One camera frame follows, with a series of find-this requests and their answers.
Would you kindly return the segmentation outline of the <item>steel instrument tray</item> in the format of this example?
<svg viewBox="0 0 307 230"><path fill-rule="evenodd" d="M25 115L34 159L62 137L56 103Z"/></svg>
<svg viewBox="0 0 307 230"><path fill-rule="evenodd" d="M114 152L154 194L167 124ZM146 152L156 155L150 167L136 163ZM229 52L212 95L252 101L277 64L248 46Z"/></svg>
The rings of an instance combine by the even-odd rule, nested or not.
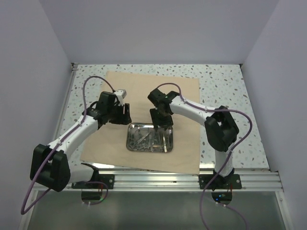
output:
<svg viewBox="0 0 307 230"><path fill-rule="evenodd" d="M131 123L128 126L126 148L134 152L170 153L174 147L174 131L154 128L149 123Z"/></svg>

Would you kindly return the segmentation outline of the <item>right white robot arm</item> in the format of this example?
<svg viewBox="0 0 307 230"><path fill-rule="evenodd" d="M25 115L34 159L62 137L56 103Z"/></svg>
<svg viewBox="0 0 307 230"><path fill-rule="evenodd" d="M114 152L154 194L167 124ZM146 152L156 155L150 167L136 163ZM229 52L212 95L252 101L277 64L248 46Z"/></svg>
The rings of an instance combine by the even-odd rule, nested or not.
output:
<svg viewBox="0 0 307 230"><path fill-rule="evenodd" d="M154 105L150 109L155 129L168 129L174 125L172 115L181 115L205 127L207 141L215 151L214 184L225 188L234 174L231 148L234 146L239 128L227 108L206 107L184 98L180 93L170 91L168 94L158 88L152 90L148 100Z"/></svg>

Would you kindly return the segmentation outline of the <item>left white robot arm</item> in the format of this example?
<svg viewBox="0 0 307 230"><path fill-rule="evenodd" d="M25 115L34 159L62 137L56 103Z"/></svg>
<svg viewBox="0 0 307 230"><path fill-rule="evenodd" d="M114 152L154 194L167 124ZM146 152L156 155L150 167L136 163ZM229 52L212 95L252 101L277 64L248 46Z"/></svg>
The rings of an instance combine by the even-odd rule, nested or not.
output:
<svg viewBox="0 0 307 230"><path fill-rule="evenodd" d="M71 164L69 159L90 135L106 123L131 123L130 105L123 102L126 95L126 90L102 92L98 101L87 107L62 136L47 145L37 145L33 152L30 179L57 192L68 184L79 182L89 188L97 187L99 170L88 163Z"/></svg>

